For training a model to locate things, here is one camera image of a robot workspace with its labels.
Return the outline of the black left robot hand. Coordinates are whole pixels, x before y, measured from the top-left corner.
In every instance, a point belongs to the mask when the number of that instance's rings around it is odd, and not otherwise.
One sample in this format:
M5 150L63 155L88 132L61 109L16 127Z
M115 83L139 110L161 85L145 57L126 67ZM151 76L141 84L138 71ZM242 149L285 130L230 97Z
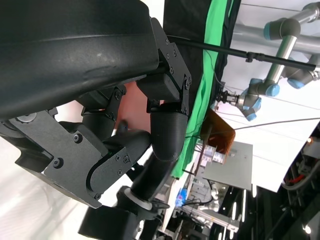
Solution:
M139 0L3 0L0 136L92 208L149 148L183 149L191 74Z

